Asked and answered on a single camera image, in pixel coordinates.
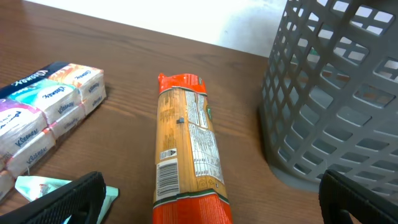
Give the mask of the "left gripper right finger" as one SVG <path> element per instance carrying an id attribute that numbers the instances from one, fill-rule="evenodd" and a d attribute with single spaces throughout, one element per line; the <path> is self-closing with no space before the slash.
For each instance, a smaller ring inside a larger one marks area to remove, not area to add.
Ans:
<path id="1" fill-rule="evenodd" d="M 352 224 L 352 217 L 360 223 L 397 224 L 397 205 L 335 170 L 324 172 L 318 199 L 326 224 Z"/>

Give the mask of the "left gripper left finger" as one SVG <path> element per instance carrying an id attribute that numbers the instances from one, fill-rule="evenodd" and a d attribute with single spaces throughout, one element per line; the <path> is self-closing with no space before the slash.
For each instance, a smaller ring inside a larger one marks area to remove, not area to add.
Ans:
<path id="1" fill-rule="evenodd" d="M 1 224 L 95 224 L 106 196 L 102 173 L 93 171 L 1 216 Z"/>

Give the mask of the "teal wet wipes packet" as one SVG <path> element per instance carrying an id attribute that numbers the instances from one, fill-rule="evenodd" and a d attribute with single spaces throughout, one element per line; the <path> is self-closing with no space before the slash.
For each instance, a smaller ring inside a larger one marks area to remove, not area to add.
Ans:
<path id="1" fill-rule="evenodd" d="M 41 176 L 19 176 L 15 183 L 15 189 L 32 202 L 44 195 L 69 184 L 70 180 L 54 179 Z M 119 189 L 115 187 L 106 187 L 106 196 L 101 207 L 97 224 L 101 224 L 114 200 L 119 196 Z"/>

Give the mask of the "grey plastic basket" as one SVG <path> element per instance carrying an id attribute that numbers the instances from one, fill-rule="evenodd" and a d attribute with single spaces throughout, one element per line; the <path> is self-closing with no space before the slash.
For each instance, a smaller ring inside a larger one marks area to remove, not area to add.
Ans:
<path id="1" fill-rule="evenodd" d="M 335 170 L 397 201 L 397 1 L 287 1 L 262 84 L 266 159 L 315 192 Z"/>

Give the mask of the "Kleenex tissue multipack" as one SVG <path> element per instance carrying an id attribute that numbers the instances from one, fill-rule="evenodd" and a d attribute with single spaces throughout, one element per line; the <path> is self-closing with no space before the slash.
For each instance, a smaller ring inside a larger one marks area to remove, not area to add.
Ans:
<path id="1" fill-rule="evenodd" d="M 53 62 L 1 88 L 1 198 L 106 98 L 104 71 Z"/>

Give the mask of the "orange spaghetti packet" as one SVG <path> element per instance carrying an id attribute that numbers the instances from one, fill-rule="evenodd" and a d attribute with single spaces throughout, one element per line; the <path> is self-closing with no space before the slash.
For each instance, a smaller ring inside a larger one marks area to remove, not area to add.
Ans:
<path id="1" fill-rule="evenodd" d="M 153 223 L 232 224 L 205 81 L 158 76 Z"/>

